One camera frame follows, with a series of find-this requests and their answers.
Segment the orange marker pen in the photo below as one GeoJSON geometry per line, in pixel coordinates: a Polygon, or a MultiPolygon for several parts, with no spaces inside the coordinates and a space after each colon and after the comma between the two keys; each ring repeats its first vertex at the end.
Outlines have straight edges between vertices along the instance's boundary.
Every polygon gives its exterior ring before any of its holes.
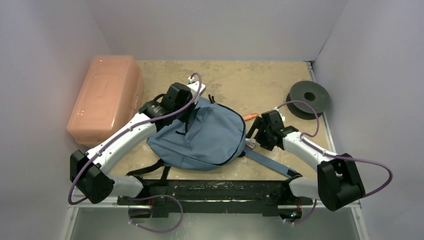
{"type": "Polygon", "coordinates": [[[250,113],[250,114],[244,115],[242,118],[244,121],[249,121],[249,120],[255,119],[258,116],[259,116],[258,113],[250,113]]]}

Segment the small red white card box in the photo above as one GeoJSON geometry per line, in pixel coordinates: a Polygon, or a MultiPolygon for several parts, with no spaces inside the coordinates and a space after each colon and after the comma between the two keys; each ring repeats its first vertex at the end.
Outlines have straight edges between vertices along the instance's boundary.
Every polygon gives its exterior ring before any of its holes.
{"type": "Polygon", "coordinates": [[[246,138],[245,146],[249,149],[253,149],[256,146],[256,141],[254,139],[246,138]]]}

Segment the blue grey backpack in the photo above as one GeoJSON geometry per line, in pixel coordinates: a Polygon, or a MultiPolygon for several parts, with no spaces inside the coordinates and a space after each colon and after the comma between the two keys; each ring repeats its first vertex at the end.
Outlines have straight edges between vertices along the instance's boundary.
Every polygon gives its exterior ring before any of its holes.
{"type": "Polygon", "coordinates": [[[146,143],[159,160],[151,166],[129,171],[127,175],[141,176],[165,167],[161,177],[164,180],[170,167],[207,172],[241,157],[248,157],[288,178],[298,175],[292,168],[248,148],[242,116],[203,97],[187,122],[173,121],[148,137],[146,143]]]}

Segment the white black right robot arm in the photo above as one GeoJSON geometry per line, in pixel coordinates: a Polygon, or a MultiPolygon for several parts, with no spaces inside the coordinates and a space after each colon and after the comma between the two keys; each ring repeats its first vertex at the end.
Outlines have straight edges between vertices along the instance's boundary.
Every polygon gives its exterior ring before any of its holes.
{"type": "Polygon", "coordinates": [[[305,162],[317,173],[315,179],[302,176],[287,166],[261,156],[250,148],[245,155],[288,178],[281,184],[280,196],[288,204],[299,198],[321,201],[330,211],[336,211],[366,195],[358,168],[345,153],[327,152],[305,138],[293,126],[285,126],[277,110],[267,111],[255,118],[246,137],[269,151],[279,147],[305,162]]]}

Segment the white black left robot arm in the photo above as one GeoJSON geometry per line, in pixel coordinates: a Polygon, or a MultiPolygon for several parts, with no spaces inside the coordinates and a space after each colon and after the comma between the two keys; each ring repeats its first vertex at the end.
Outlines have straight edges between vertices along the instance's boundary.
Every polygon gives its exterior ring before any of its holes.
{"type": "Polygon", "coordinates": [[[168,91],[145,103],[129,122],[96,147],[76,150],[70,156],[68,203],[76,205],[74,190],[83,194],[81,201],[98,204],[109,196],[130,197],[138,205],[146,203],[149,191],[134,176],[112,175],[112,169],[134,147],[177,120],[186,120],[205,92],[200,81],[173,83],[168,91]]]}

